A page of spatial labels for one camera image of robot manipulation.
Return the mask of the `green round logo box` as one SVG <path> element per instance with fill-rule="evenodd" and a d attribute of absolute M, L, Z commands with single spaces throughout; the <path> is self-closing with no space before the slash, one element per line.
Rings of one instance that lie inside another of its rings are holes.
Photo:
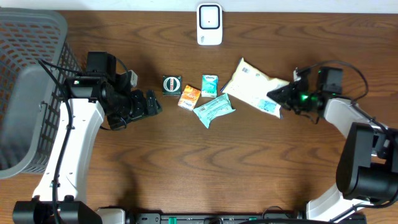
<path fill-rule="evenodd" d="M 180 96 L 182 94 L 182 77 L 164 75 L 162 94 L 164 96 Z"/>

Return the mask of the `orange tissue pack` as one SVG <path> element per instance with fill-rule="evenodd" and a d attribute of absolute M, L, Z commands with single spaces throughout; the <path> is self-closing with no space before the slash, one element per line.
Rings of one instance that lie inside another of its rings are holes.
<path fill-rule="evenodd" d="M 201 91 L 199 89 L 187 85 L 181 94 L 181 97 L 178 101 L 178 106 L 183 109 L 193 111 L 200 95 Z"/>

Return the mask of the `yellow snack bag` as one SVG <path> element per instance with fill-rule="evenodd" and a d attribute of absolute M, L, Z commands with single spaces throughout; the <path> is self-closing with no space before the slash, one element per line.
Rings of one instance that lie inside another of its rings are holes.
<path fill-rule="evenodd" d="M 281 105 L 270 99 L 267 94 L 288 84 L 288 81 L 267 76 L 241 58 L 230 81 L 221 92 L 281 119 Z"/>

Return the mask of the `teal tissue pack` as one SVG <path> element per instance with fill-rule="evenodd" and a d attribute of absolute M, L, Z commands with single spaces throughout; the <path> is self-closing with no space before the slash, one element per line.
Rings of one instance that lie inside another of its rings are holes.
<path fill-rule="evenodd" d="M 218 95 L 217 86 L 217 75 L 202 75 L 201 96 L 216 98 Z"/>

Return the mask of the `teal wet wipe packet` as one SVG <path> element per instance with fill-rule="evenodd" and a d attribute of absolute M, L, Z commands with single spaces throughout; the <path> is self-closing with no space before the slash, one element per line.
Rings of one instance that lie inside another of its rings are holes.
<path fill-rule="evenodd" d="M 210 127 L 210 123 L 215 118 L 230 114 L 234 111 L 235 109 L 233 109 L 231 106 L 231 102 L 227 93 L 193 110 L 193 112 L 198 116 L 199 120 L 207 129 Z"/>

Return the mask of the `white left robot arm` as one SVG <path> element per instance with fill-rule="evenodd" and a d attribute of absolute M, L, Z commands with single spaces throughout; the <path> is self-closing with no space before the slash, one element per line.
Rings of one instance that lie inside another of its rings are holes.
<path fill-rule="evenodd" d="M 60 122 L 44 175 L 32 199 L 16 202 L 14 223 L 134 223 L 122 207 L 92 210 L 86 205 L 86 176 L 103 121 L 121 131 L 131 122 L 162 111 L 152 90 L 137 90 L 132 70 L 116 72 L 121 60 L 107 52 L 89 52 L 86 70 L 59 85 Z"/>

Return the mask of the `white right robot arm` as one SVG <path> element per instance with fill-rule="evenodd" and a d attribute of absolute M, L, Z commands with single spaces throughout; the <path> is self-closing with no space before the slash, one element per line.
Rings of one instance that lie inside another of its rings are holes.
<path fill-rule="evenodd" d="M 313 92 L 308 90 L 310 71 L 296 69 L 292 83 L 267 93 L 297 115 L 316 113 L 346 139 L 335 184 L 306 204 L 304 219 L 338 223 L 362 208 L 397 203 L 397 130 L 378 122 L 356 100 L 342 94 L 342 69 L 320 67 Z"/>

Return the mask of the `white barcode scanner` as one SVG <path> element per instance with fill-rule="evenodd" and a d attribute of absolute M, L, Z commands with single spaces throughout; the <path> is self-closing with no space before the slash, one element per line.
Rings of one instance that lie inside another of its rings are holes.
<path fill-rule="evenodd" d="M 223 40 L 223 9 L 217 3 L 201 3 L 197 7 L 197 43 L 220 45 Z"/>

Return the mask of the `grey plastic basket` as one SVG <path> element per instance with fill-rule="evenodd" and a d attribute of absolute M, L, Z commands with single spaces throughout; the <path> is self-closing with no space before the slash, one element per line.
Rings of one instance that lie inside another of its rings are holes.
<path fill-rule="evenodd" d="M 1 8 L 1 178 L 43 173 L 55 141 L 59 83 L 80 69 L 67 42 L 68 25 L 55 11 Z"/>

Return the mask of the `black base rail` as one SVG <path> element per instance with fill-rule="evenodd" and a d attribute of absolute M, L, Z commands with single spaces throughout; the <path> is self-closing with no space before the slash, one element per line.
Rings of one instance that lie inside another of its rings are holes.
<path fill-rule="evenodd" d="M 127 211 L 120 207 L 102 207 L 96 213 L 101 217 L 103 223 L 131 223 L 131 224 L 205 224 L 222 223 L 238 224 L 260 219 L 303 219 L 302 212 L 283 210 L 272 207 L 262 214 L 162 214 L 162 213 L 137 213 Z"/>

